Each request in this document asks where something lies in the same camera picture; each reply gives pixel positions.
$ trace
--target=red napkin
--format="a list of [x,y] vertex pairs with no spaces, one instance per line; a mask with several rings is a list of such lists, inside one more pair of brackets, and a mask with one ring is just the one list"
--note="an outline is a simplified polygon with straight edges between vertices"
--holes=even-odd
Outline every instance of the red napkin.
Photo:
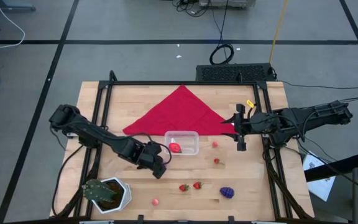
[[224,121],[184,85],[179,86],[143,117],[126,127],[125,134],[164,135],[167,131],[196,131],[199,135],[234,134]]

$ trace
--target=plastic box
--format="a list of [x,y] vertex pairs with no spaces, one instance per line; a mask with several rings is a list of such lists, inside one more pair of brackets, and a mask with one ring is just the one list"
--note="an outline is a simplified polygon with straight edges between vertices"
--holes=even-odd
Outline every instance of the plastic box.
[[164,135],[165,145],[169,147],[169,144],[174,142],[179,144],[181,153],[174,153],[172,155],[181,156],[193,156],[198,154],[198,133],[195,131],[167,131]]

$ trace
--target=white pot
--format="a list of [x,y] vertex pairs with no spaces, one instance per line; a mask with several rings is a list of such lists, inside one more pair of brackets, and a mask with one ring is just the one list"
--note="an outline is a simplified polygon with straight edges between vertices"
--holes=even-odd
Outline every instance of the white pot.
[[124,189],[124,194],[122,196],[121,203],[119,204],[119,206],[117,208],[110,209],[110,210],[101,209],[99,207],[99,205],[94,200],[92,200],[94,206],[96,206],[96,208],[98,208],[99,212],[102,213],[102,214],[109,213],[109,212],[120,211],[120,210],[124,209],[124,207],[132,200],[132,194],[131,194],[131,189],[129,188],[129,184],[125,184],[123,181],[121,181],[117,177],[102,180],[102,182],[109,182],[110,180],[117,181],[117,183],[119,185],[121,185],[121,187]]

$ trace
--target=potted plant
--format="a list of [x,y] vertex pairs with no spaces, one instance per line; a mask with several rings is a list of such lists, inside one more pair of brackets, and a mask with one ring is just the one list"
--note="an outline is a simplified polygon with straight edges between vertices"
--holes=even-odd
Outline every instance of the potted plant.
[[100,213],[122,210],[132,199],[131,189],[116,177],[106,180],[88,180],[83,186],[83,195],[92,200]]

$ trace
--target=wooden tabletop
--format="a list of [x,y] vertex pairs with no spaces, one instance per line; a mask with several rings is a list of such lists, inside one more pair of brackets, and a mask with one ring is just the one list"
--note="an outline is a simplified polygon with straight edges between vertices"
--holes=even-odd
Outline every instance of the wooden tabletop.
[[[77,107],[89,120],[92,118],[98,82],[83,82]],[[124,135],[122,129],[141,118],[148,110],[172,93],[173,85],[116,85],[113,86],[107,126],[116,135]],[[251,86],[187,86],[199,99],[223,118],[230,118],[236,112],[236,103],[246,105],[255,101]],[[268,83],[272,109],[288,107],[281,82]],[[101,120],[103,103],[99,112]],[[148,141],[143,136],[136,137]],[[152,136],[163,143],[163,136]],[[212,142],[219,146],[212,148]],[[174,156],[167,165],[167,171],[157,180],[151,170],[137,170],[136,166],[120,159],[109,146],[103,145],[98,179],[118,177],[130,185],[132,201],[119,212],[100,214],[94,207],[92,219],[135,220],[144,215],[145,220],[227,220],[233,215],[236,220],[274,220],[272,200],[265,161],[262,159],[262,143],[259,135],[246,136],[247,150],[236,151],[236,142],[226,136],[200,136],[200,152],[196,156]],[[77,139],[68,141],[65,159],[79,147]],[[298,150],[296,142],[288,147]],[[78,188],[84,161],[83,149],[67,163],[62,172],[55,208],[59,212]],[[214,164],[219,158],[222,164]],[[297,153],[282,149],[282,162],[289,191],[305,211],[314,216],[310,196]],[[201,190],[191,188],[179,191],[181,184],[201,181]],[[221,196],[221,187],[232,187],[235,196],[226,199]],[[282,194],[277,188],[281,216],[285,217]],[[157,198],[160,205],[153,206]],[[85,214],[87,200],[83,201],[81,214]]]

